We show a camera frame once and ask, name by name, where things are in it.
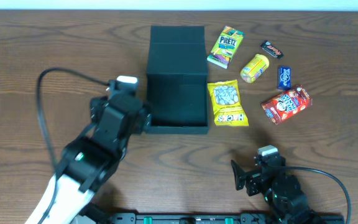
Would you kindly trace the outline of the black box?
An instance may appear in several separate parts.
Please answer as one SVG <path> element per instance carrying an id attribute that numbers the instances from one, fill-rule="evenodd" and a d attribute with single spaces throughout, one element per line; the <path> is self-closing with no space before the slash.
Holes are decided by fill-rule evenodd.
<path id="1" fill-rule="evenodd" d="M 204 27 L 152 26 L 146 75 L 149 134 L 208 133 Z"/>

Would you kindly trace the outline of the yellow Hacks candy bag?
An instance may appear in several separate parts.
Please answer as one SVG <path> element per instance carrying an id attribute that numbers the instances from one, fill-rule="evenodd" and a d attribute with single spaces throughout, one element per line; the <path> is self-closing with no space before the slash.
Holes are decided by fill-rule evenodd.
<path id="1" fill-rule="evenodd" d="M 248 126 L 237 80 L 208 83 L 216 126 Z"/>

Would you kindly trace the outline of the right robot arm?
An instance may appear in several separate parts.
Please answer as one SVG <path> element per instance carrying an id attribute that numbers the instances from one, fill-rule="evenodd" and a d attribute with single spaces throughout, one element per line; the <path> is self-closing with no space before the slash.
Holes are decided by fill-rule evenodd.
<path id="1" fill-rule="evenodd" d="M 257 156 L 258 169 L 244 171 L 231 161 L 236 190 L 246 189 L 248 196 L 262 194 L 274 223 L 316 224 L 325 221 L 310 209 L 298 178 L 285 172 L 286 159 L 279 153 Z"/>

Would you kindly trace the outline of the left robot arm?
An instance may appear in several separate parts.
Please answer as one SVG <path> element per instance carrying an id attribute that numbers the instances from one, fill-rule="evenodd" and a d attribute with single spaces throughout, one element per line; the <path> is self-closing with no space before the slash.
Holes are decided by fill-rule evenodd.
<path id="1" fill-rule="evenodd" d="M 92 98 L 91 123 L 67 144 L 28 223 L 70 223 L 116 172 L 129 138 L 141 133 L 145 105 L 134 90 Z"/>

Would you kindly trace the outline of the blue Eclipse mint pack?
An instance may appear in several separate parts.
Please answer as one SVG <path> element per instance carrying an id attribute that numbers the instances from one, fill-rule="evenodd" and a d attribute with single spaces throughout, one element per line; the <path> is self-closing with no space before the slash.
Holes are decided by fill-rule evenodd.
<path id="1" fill-rule="evenodd" d="M 277 88 L 280 90 L 289 90 L 291 88 L 291 68 L 279 66 Z"/>

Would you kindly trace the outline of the red Hello Panda box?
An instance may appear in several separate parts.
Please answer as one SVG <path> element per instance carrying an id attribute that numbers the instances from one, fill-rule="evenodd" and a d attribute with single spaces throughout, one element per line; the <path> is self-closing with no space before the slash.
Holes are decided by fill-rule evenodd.
<path id="1" fill-rule="evenodd" d="M 313 99 L 303 85 L 274 96 L 261 104 L 267 117 L 274 124 L 280 124 L 313 104 Z"/>

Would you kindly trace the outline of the yellow candy tube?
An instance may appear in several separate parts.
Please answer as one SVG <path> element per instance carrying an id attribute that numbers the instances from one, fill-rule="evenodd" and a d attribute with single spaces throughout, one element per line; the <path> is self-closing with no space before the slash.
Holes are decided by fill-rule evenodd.
<path id="1" fill-rule="evenodd" d="M 262 54 L 256 54 L 255 57 L 241 70 L 241 78 L 247 83 L 253 83 L 261 74 L 268 69 L 270 62 Z"/>

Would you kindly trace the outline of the green Pretz snack box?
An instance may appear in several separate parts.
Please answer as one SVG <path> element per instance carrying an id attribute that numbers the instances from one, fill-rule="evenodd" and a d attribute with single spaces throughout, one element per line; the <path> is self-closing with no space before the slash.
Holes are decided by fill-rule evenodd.
<path id="1" fill-rule="evenodd" d="M 211 49 L 207 61 L 227 69 L 244 37 L 244 32 L 225 26 Z"/>

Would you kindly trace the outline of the black Mars chocolate bar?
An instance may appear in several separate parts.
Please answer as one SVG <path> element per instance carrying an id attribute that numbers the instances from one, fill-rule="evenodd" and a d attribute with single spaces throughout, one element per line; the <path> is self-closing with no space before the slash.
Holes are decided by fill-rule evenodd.
<path id="1" fill-rule="evenodd" d="M 271 42 L 269 42 L 268 40 L 263 41 L 260 44 L 260 47 L 266 51 L 268 54 L 270 54 L 272 57 L 277 58 L 277 59 L 281 59 L 284 54 L 282 51 L 278 50 L 274 45 L 272 45 Z"/>

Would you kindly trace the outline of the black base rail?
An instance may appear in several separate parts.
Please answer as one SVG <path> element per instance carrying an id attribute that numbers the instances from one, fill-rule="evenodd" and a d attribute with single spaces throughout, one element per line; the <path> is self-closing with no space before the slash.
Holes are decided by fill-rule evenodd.
<path id="1" fill-rule="evenodd" d="M 73 223 L 99 224 L 268 224 L 275 223 L 269 216 L 261 213 L 242 213 L 240 215 L 172 215 L 114 213 L 109 215 L 94 204 L 87 205 L 73 219 Z"/>

